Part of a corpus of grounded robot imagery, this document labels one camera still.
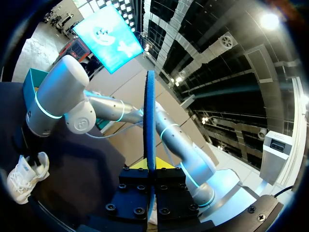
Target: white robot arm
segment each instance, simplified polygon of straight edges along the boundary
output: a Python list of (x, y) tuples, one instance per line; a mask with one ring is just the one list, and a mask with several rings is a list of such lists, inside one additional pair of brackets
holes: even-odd
[[(97, 117), (132, 124), (142, 122), (142, 110), (122, 100), (86, 91), (88, 83), (89, 78), (78, 61), (64, 56), (46, 76), (28, 110), (26, 122), (30, 130), (46, 137), (62, 116), (76, 134), (90, 131)], [(196, 203), (207, 206), (215, 195), (206, 183), (216, 171), (213, 162), (157, 102), (155, 119), (160, 138), (182, 160), (180, 167)]]

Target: white sneaker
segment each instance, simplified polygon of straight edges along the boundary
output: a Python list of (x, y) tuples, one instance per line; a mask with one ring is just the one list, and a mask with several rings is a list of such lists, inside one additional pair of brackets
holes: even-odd
[(28, 197), (35, 185), (49, 176), (49, 159), (47, 154), (40, 152), (38, 158), (41, 165), (30, 167), (27, 162), (29, 157), (25, 159), (21, 155), (18, 164), (8, 175), (7, 190), (18, 204), (28, 203)]

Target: floor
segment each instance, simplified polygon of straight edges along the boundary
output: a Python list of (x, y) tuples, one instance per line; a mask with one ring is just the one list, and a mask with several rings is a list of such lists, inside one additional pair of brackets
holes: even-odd
[[(210, 148), (219, 161), (219, 164), (216, 166), (217, 170), (232, 169), (237, 173), (243, 185), (248, 186), (253, 191), (255, 191), (259, 187), (263, 180), (262, 178), (260, 178), (260, 172), (258, 170), (240, 161), (239, 159), (225, 153), (224, 151), (219, 150), (213, 145), (210, 145)], [(266, 194), (274, 195), (284, 188), (285, 187), (280, 185), (279, 183), (275, 183), (273, 186), (267, 184), (260, 196)], [(278, 196), (277, 199), (286, 207), (289, 201), (293, 198), (293, 195), (294, 193), (288, 190)]]
[(12, 81), (24, 82), (30, 68), (48, 71), (67, 42), (50, 24), (39, 23), (32, 37), (26, 40)]

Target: bolt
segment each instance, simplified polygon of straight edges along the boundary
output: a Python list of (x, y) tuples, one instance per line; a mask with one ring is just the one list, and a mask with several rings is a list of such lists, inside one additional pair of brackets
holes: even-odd
[(107, 204), (107, 205), (105, 206), (105, 209), (106, 209), (107, 211), (113, 212), (113, 211), (116, 210), (116, 206), (115, 206), (114, 204)]
[(198, 209), (198, 205), (197, 204), (192, 204), (189, 206), (189, 209), (192, 211), (196, 211)]
[(187, 188), (187, 186), (185, 184), (179, 184), (178, 186), (179, 186), (180, 189), (186, 189)]
[(120, 185), (118, 185), (118, 188), (120, 188), (120, 189), (125, 189), (125, 188), (126, 188), (126, 185), (125, 185), (125, 184), (120, 184)]
[(257, 220), (260, 222), (265, 221), (265, 219), (266, 219), (265, 214), (259, 214), (259, 216), (257, 216)]
[(137, 186), (137, 189), (138, 189), (138, 190), (145, 190), (145, 188), (146, 188), (146, 187), (145, 187), (144, 185), (138, 185), (138, 186)]
[(168, 187), (167, 187), (166, 185), (161, 185), (161, 186), (160, 186), (160, 189), (161, 189), (161, 190), (167, 190)]
[(256, 207), (253, 206), (253, 205), (249, 206), (249, 208), (248, 208), (248, 212), (249, 212), (250, 214), (253, 214), (253, 213), (255, 212), (255, 210), (256, 210)]
[(161, 215), (167, 215), (167, 214), (169, 214), (169, 209), (167, 209), (167, 208), (162, 208), (162, 209), (159, 210), (159, 213), (160, 213)]
[(142, 216), (143, 214), (145, 214), (145, 210), (142, 207), (135, 208), (134, 214), (136, 216)]

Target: blue screen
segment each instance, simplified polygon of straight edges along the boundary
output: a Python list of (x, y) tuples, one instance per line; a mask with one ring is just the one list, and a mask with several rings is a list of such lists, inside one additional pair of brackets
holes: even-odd
[(74, 31), (110, 73), (143, 52), (131, 28), (112, 5), (84, 19)]

